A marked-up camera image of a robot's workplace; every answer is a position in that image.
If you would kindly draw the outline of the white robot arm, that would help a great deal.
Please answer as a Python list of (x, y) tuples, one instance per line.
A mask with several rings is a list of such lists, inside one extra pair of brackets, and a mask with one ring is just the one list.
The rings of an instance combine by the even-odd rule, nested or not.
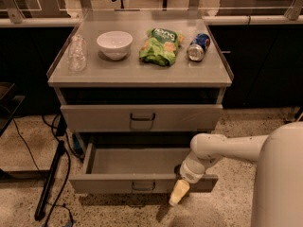
[(303, 122), (268, 135), (227, 138), (199, 133), (170, 195), (174, 206), (222, 157), (257, 164), (251, 227), (303, 227)]

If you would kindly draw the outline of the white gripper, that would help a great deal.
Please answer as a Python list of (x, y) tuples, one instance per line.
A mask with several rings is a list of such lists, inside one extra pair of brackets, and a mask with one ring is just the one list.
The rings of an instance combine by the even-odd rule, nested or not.
[(205, 172), (214, 166), (218, 159), (200, 159), (192, 151), (180, 166), (180, 175), (183, 180), (178, 180), (170, 194), (169, 204), (175, 206), (190, 189), (189, 183), (197, 183)]

